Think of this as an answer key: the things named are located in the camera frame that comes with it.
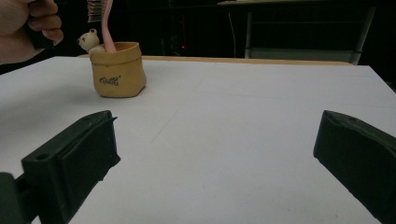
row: white table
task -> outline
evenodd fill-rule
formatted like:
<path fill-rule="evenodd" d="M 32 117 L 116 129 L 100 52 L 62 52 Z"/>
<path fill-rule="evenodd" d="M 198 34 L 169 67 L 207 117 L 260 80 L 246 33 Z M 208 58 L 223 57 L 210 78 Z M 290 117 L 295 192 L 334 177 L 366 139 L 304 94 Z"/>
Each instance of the white table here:
<path fill-rule="evenodd" d="M 111 110 L 121 162 L 71 223 L 378 223 L 313 157 L 322 111 L 396 136 L 396 95 L 365 66 L 144 61 L 135 98 L 101 98 L 87 58 L 0 76 L 0 171 Z"/>

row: cable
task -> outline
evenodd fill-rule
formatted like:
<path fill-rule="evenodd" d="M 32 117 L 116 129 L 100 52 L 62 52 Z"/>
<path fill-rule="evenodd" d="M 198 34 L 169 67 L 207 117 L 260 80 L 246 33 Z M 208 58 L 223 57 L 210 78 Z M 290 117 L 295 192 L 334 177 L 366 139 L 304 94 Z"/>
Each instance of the cable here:
<path fill-rule="evenodd" d="M 233 31 L 233 21 L 231 20 L 231 13 L 228 12 L 228 19 L 230 19 L 231 30 Z M 236 41 L 235 32 L 233 31 L 233 57 L 236 58 Z"/>

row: human hand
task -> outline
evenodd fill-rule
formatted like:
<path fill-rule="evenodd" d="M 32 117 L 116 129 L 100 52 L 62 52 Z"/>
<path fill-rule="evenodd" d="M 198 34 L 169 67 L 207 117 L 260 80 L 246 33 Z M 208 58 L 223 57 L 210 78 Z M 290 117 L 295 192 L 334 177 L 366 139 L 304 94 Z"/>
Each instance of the human hand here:
<path fill-rule="evenodd" d="M 29 27 L 42 32 L 55 45 L 64 38 L 61 19 L 56 15 L 58 6 L 53 0 L 0 1 L 0 64 L 18 63 L 33 58 L 43 49 L 34 49 L 23 30 Z"/>

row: teddy bear figurine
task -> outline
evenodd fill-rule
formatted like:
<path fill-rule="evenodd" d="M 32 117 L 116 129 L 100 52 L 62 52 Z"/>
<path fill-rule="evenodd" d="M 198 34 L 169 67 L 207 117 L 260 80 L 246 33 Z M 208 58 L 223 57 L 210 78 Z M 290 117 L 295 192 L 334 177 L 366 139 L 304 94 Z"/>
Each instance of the teddy bear figurine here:
<path fill-rule="evenodd" d="M 95 29 L 91 29 L 88 33 L 83 34 L 77 42 L 89 54 L 93 52 L 105 52 L 105 49 L 99 45 L 99 37 Z"/>

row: bear ear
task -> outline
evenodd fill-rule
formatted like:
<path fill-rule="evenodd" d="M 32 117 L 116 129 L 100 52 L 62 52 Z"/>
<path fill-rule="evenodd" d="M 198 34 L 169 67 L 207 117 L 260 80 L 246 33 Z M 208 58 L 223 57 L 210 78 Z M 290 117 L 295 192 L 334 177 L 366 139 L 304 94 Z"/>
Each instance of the bear ear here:
<path fill-rule="evenodd" d="M 90 33 L 96 34 L 96 30 L 95 30 L 95 29 L 91 29 L 91 30 L 90 30 Z"/>

